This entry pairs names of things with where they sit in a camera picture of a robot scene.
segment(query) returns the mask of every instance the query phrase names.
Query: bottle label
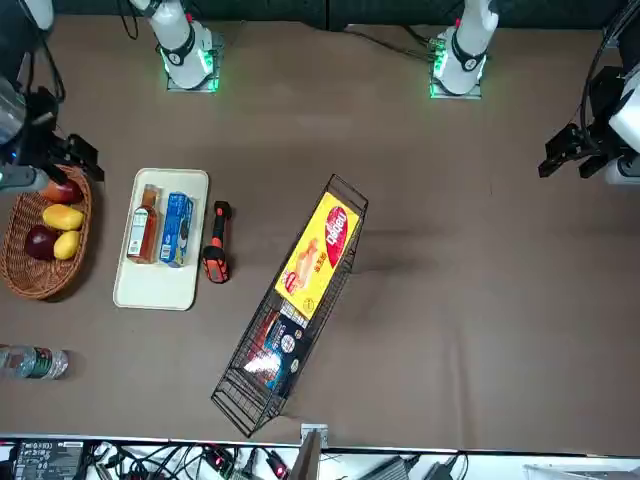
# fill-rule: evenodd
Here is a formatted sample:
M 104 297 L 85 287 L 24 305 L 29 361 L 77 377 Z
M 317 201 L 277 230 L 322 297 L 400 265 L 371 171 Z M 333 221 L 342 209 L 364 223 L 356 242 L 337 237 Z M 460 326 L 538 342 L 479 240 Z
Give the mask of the bottle label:
M 131 236 L 129 237 L 129 249 L 127 250 L 127 255 L 140 255 L 148 218 L 149 213 L 144 208 L 138 208 L 133 213 Z
M 33 370 L 27 378 L 42 378 L 51 369 L 53 363 L 53 354 L 48 348 L 33 348 L 36 351 L 36 364 L 33 366 Z

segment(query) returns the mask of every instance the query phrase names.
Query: snack box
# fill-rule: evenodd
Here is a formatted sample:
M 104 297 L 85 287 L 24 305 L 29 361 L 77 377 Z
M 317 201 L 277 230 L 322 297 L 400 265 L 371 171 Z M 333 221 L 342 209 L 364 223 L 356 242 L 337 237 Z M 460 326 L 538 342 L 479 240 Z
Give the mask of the snack box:
M 189 243 L 189 228 L 193 202 L 184 193 L 169 194 L 167 214 L 162 232 L 162 246 L 160 247 L 160 261 L 170 267 L 182 267 L 187 257 L 187 243 Z
M 360 218 L 326 192 L 282 271 L 276 291 L 311 320 Z
M 244 370 L 274 393 L 286 396 L 310 346 L 304 327 L 274 310 L 264 319 L 256 341 Z

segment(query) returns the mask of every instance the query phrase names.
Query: red logo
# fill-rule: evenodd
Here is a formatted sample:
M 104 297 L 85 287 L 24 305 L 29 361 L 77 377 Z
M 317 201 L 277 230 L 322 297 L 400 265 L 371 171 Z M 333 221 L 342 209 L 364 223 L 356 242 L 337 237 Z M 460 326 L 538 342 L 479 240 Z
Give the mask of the red logo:
M 293 293 L 293 289 L 295 288 L 297 275 L 295 272 L 289 272 L 287 278 L 284 281 L 284 288 L 287 289 L 287 292 Z
M 347 231 L 349 230 L 347 214 L 341 207 L 333 207 L 324 225 L 329 263 L 335 268 L 340 257 L 342 257 L 344 244 L 347 240 Z

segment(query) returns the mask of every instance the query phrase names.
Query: sauce bottle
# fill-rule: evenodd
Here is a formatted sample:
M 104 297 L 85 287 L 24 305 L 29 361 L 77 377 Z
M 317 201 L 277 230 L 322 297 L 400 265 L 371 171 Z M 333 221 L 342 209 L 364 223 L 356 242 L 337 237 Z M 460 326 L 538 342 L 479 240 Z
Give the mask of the sauce bottle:
M 144 186 L 142 203 L 133 212 L 127 258 L 135 263 L 153 263 L 158 228 L 155 205 L 160 190 L 150 184 Z

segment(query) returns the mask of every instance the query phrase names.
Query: water bottle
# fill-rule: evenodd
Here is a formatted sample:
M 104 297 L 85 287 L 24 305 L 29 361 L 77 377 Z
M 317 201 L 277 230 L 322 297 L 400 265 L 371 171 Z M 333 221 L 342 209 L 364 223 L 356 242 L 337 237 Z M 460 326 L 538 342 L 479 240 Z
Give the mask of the water bottle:
M 62 350 L 22 345 L 0 345 L 0 375 L 13 378 L 55 380 L 69 366 Z

